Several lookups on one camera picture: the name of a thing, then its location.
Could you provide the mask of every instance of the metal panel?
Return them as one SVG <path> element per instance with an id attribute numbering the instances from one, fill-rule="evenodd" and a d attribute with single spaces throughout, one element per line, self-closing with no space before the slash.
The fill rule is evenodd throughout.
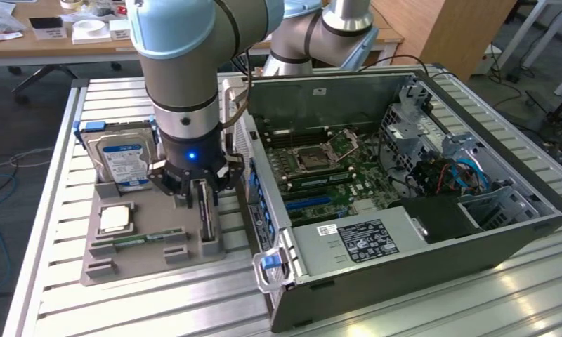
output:
<path id="1" fill-rule="evenodd" d="M 437 73 L 439 68 L 431 67 L 431 72 Z M 562 168 L 557 162 L 456 78 L 437 80 L 562 195 Z M 83 112 L 82 120 L 123 121 L 149 116 L 153 108 L 146 99 L 127 100 L 122 96 L 143 87 L 141 78 L 93 80 L 89 96 L 95 100 L 90 107 L 97 110 Z M 69 102 L 70 114 L 77 106 L 87 104 L 78 94 Z M 119 107 L 110 100 L 145 106 Z M 459 119 L 445 115 L 441 121 L 447 120 L 451 130 L 464 129 Z M 4 336 L 273 336 L 234 193 L 222 197 L 218 208 L 223 212 L 229 249 L 223 261 L 95 287 L 79 284 L 81 245 L 86 240 L 85 217 L 90 214 L 87 200 L 95 171 L 83 169 L 87 153 L 71 139 L 70 126 L 63 127 L 59 142 L 62 150 L 56 152 L 51 173 L 63 174 L 48 177 Z M 496 269 L 277 336 L 544 333 L 562 336 L 562 228 L 528 245 Z"/>

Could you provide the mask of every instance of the metal table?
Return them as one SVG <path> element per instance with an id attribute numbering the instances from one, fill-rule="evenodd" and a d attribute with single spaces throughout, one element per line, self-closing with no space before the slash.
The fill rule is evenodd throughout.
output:
<path id="1" fill-rule="evenodd" d="M 562 195 L 557 162 L 459 80 L 436 79 Z M 218 208 L 229 252 L 223 261 L 89 288 L 79 284 L 95 170 L 71 125 L 75 119 L 134 121 L 151 113 L 142 78 L 98 79 L 71 89 L 4 336 L 272 336 L 234 193 Z M 435 113 L 452 131 L 463 129 L 445 110 Z M 562 336 L 562 228 L 496 269 L 280 336 L 544 333 Z"/>

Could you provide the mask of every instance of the gray robot arm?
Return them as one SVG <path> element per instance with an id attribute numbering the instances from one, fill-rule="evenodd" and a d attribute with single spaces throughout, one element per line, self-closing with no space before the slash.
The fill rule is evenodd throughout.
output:
<path id="1" fill-rule="evenodd" d="M 185 197 L 195 179 L 232 189 L 244 159 L 222 149 L 217 71 L 278 28 L 284 0 L 127 0 L 127 14 L 166 152 L 151 180 Z"/>
<path id="2" fill-rule="evenodd" d="M 310 74 L 316 58 L 357 71 L 376 44 L 370 0 L 286 0 L 285 20 L 273 33 L 265 76 Z"/>

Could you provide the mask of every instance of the barcode sticker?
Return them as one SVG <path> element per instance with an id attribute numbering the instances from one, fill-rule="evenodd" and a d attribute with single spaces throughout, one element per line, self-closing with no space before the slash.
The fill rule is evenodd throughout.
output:
<path id="1" fill-rule="evenodd" d="M 324 237 L 330 234 L 338 233 L 338 225 L 326 225 L 326 226 L 318 226 L 317 230 L 320 231 L 320 235 Z"/>

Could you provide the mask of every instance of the hard drive label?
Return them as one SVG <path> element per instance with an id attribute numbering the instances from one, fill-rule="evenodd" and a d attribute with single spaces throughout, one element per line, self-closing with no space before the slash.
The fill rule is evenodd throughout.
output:
<path id="1" fill-rule="evenodd" d="M 381 220 L 340 227 L 340 236 L 356 263 L 400 253 Z"/>
<path id="2" fill-rule="evenodd" d="M 149 163 L 142 160 L 143 147 L 139 144 L 105 147 L 105 158 L 115 182 L 123 186 L 149 183 Z"/>

